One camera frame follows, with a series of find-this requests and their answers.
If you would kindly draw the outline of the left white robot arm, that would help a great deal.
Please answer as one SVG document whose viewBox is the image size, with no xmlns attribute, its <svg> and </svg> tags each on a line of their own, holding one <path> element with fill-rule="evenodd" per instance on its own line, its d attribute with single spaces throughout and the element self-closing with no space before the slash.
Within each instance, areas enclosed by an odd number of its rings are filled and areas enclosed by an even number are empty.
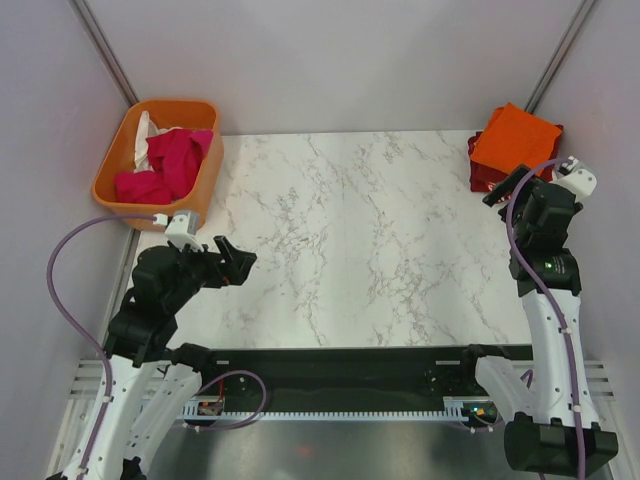
<svg viewBox="0 0 640 480">
<path fill-rule="evenodd" d="M 240 286 L 257 260 L 223 236 L 216 250 L 192 240 L 144 250 L 132 287 L 98 349 L 103 374 L 81 436 L 59 479 L 144 479 L 182 407 L 219 382 L 213 351 L 184 344 L 170 351 L 176 315 L 201 289 Z"/>
</svg>

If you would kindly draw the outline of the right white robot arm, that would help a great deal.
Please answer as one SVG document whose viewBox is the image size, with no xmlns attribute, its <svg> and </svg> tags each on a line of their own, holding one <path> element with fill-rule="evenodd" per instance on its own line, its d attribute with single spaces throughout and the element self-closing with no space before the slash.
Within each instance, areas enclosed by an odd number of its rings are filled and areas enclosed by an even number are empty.
<svg viewBox="0 0 640 480">
<path fill-rule="evenodd" d="M 533 384 L 496 347 L 473 346 L 458 368 L 467 392 L 488 393 L 505 422 L 504 450 L 516 471 L 585 479 L 618 453 L 615 433 L 605 431 L 593 405 L 580 339 L 581 279 L 566 248 L 568 228 L 597 184 L 570 157 L 538 169 L 517 167 L 484 199 L 500 210 L 510 246 L 509 270 L 517 283 L 533 352 Z"/>
</svg>

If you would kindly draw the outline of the pink t shirt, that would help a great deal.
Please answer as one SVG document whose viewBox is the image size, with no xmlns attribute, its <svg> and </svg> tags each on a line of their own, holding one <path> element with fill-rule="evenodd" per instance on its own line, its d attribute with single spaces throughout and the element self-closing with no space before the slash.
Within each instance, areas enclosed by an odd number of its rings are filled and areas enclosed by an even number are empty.
<svg viewBox="0 0 640 480">
<path fill-rule="evenodd" d="M 195 185 L 213 137 L 211 130 L 181 128 L 149 137 L 147 160 L 151 169 L 116 174 L 117 201 L 168 205 L 186 197 Z"/>
</svg>

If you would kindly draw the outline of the orange t shirt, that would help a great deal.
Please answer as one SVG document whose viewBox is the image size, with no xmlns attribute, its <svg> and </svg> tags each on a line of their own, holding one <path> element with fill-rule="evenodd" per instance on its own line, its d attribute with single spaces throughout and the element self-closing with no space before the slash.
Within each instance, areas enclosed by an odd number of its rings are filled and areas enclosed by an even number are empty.
<svg viewBox="0 0 640 480">
<path fill-rule="evenodd" d="M 470 158 L 506 174 L 537 167 L 552 159 L 554 125 L 507 103 L 494 110 Z"/>
</svg>

